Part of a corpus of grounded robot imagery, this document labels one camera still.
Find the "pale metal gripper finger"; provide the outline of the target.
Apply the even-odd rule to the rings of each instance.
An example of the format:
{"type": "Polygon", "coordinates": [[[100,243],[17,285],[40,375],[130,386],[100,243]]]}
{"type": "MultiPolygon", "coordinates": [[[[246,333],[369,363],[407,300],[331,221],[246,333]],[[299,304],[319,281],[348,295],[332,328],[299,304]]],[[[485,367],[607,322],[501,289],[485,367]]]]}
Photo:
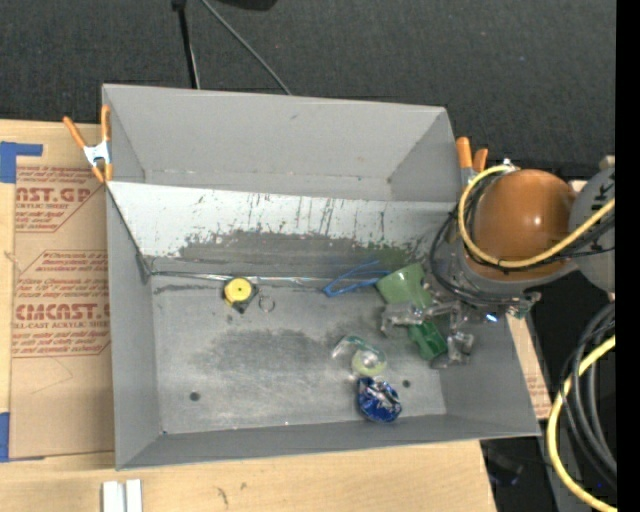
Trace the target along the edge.
{"type": "Polygon", "coordinates": [[[394,326],[417,326],[432,320],[427,309],[412,303],[387,304],[381,314],[380,330],[387,334],[394,326]]]}
{"type": "Polygon", "coordinates": [[[447,322],[436,323],[446,343],[446,350],[431,361],[432,368],[445,369],[469,363],[474,335],[467,330],[468,320],[466,315],[455,317],[451,314],[447,322]]]}

